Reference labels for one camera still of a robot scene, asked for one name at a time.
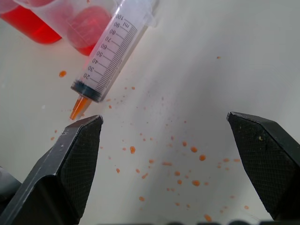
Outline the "clear plastic syringe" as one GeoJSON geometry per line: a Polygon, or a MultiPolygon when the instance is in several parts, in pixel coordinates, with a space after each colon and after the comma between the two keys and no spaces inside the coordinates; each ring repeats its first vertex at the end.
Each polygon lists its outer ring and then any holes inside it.
{"type": "Polygon", "coordinates": [[[153,8],[157,0],[121,0],[83,71],[71,89],[79,94],[70,115],[82,117],[91,102],[104,100],[124,66],[136,40],[146,27],[155,26],[153,8]]]}

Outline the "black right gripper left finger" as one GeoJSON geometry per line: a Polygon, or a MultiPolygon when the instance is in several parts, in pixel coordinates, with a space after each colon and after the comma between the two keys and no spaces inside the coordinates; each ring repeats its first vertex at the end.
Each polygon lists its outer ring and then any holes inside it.
{"type": "Polygon", "coordinates": [[[65,127],[0,214],[0,225],[78,225],[93,183],[103,117],[65,127]]]}

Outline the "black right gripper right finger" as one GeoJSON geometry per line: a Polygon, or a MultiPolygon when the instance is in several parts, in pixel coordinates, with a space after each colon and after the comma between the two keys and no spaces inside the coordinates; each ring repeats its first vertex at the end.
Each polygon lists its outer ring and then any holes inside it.
{"type": "Polygon", "coordinates": [[[300,220],[300,143],[277,122],[227,115],[244,170],[273,220],[300,220]]]}

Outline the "glass beaker with red liquid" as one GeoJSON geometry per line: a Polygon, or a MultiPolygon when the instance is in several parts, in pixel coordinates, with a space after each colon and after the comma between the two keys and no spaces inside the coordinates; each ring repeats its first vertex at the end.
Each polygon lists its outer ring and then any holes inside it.
{"type": "Polygon", "coordinates": [[[110,20],[104,7],[87,7],[68,22],[67,39],[79,53],[89,56],[110,20]]]}

